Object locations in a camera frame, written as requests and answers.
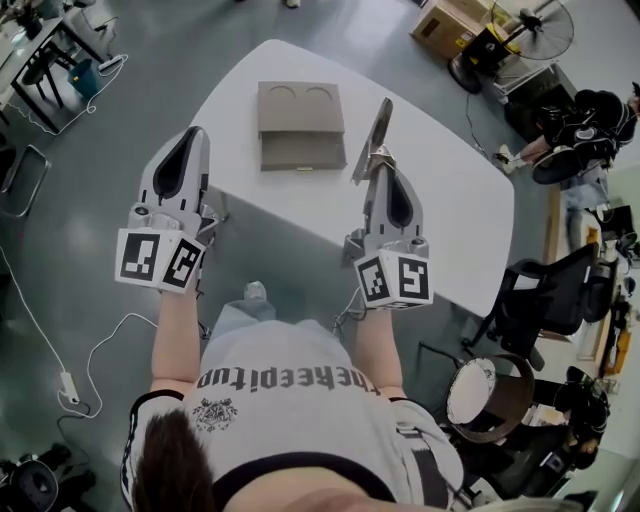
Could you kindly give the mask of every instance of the white drum head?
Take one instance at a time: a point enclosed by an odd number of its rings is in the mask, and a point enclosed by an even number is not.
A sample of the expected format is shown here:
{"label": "white drum head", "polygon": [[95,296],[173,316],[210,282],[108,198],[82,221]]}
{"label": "white drum head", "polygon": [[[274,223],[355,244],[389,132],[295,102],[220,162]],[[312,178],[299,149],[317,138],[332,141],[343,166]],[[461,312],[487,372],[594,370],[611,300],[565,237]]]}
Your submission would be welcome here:
{"label": "white drum head", "polygon": [[489,359],[468,361],[458,370],[447,396],[447,417],[454,425],[475,419],[496,385],[496,367]]}

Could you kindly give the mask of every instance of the cardboard lid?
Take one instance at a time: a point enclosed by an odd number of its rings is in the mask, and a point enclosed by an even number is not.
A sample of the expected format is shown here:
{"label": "cardboard lid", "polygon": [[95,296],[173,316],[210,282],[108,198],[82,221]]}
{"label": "cardboard lid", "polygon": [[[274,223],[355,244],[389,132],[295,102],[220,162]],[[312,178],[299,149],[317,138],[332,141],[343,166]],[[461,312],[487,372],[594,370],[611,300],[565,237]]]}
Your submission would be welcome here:
{"label": "cardboard lid", "polygon": [[260,132],[344,133],[335,84],[258,82]]}

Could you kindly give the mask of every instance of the trash bin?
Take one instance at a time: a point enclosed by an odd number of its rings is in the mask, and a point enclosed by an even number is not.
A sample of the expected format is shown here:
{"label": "trash bin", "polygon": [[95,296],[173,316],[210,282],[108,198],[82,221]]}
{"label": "trash bin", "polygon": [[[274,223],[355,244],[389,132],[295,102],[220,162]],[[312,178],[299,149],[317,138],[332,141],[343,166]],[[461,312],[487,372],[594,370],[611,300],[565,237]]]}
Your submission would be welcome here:
{"label": "trash bin", "polygon": [[67,81],[73,85],[86,99],[90,100],[100,91],[98,76],[91,67],[91,59],[85,59],[78,63],[71,71]]}

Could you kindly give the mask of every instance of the table leg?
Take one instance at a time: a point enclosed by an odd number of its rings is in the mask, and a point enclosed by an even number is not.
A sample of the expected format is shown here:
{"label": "table leg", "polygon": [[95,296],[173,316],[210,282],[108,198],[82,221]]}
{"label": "table leg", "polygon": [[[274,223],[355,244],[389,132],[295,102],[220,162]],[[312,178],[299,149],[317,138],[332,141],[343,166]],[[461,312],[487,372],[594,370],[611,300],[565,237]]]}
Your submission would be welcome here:
{"label": "table leg", "polygon": [[11,82],[11,86],[13,87],[14,91],[16,91],[18,93],[18,96],[20,96],[22,98],[22,100],[27,104],[27,106],[40,118],[42,119],[42,121],[44,121],[44,124],[46,124],[49,128],[51,128],[53,130],[53,133],[55,133],[56,135],[58,133],[60,133],[60,130],[58,130],[58,128],[56,128],[56,125],[53,124],[53,122],[51,121],[51,119],[49,119],[45,113],[40,109],[40,107],[38,106],[38,104],[33,101],[31,99],[31,96],[29,96],[27,94],[27,92],[22,88],[22,86],[18,83],[18,80],[14,80],[13,82]]}
{"label": "table leg", "polygon": [[91,57],[97,60],[100,64],[104,62],[104,59],[100,57],[98,52],[96,52],[93,48],[91,48],[91,46],[89,46],[84,41],[84,39],[80,38],[80,36],[76,34],[75,31],[72,28],[70,28],[64,21],[61,22],[60,25],[58,26],[65,34],[67,34],[71,39],[73,39],[73,41],[77,43],[78,46],[80,46],[80,48],[82,48],[85,52],[91,55]]}

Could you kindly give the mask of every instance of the brown hair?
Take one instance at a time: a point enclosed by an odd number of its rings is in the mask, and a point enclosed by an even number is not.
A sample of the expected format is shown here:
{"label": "brown hair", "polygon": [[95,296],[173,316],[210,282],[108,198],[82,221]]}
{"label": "brown hair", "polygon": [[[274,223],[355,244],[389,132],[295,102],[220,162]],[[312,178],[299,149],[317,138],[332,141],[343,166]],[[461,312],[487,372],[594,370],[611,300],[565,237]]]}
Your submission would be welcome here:
{"label": "brown hair", "polygon": [[213,473],[184,411],[155,416],[133,482],[135,512],[215,512]]}

